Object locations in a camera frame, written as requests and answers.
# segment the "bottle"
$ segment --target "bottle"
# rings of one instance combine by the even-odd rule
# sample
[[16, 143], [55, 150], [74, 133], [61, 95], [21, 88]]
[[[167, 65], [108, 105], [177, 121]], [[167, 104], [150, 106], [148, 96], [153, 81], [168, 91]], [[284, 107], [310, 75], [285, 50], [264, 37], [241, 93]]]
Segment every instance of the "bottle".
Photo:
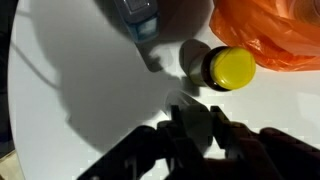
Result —
[[278, 0], [279, 15], [320, 26], [320, 0]]
[[246, 86], [254, 77], [253, 55], [239, 47], [218, 47], [195, 58], [188, 76], [198, 86], [217, 91], [230, 91]]

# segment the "bottle cap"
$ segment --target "bottle cap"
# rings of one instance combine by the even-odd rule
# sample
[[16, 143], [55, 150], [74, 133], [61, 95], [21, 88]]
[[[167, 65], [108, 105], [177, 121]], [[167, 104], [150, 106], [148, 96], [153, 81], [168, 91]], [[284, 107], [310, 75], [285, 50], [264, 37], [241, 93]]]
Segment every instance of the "bottle cap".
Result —
[[253, 55], [239, 47], [217, 54], [210, 65], [211, 78], [221, 87], [234, 90], [247, 85], [256, 72]]

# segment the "white table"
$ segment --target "white table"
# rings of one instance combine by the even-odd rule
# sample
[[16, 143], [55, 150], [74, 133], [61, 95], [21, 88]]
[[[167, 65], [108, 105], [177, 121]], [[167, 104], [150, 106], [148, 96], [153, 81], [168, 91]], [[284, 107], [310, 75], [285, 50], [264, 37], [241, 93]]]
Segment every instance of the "white table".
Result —
[[[161, 37], [152, 51], [145, 47], [165, 67], [150, 72], [152, 62], [148, 69], [142, 60], [150, 58], [141, 58], [95, 1], [20, 1], [10, 51], [9, 106], [26, 179], [76, 179], [135, 127], [167, 119], [161, 111], [167, 93], [183, 89], [182, 43], [195, 38], [211, 48], [222, 45], [208, 27], [211, 0], [183, 2], [163, 30], [173, 35]], [[194, 98], [208, 107], [219, 105], [231, 120], [254, 131], [275, 127], [319, 148], [319, 80], [319, 72], [258, 67], [243, 89], [200, 88]], [[207, 156], [221, 158], [223, 152], [214, 146]], [[159, 162], [145, 179], [165, 173]]]

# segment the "plastic bag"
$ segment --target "plastic bag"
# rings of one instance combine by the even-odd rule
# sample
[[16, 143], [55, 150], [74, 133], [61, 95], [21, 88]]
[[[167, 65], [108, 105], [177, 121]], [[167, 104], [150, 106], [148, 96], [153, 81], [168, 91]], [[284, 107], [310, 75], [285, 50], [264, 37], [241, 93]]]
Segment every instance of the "plastic bag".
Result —
[[279, 9], [286, 3], [289, 0], [217, 0], [210, 27], [225, 44], [251, 51], [263, 67], [319, 70], [320, 26], [282, 15]]

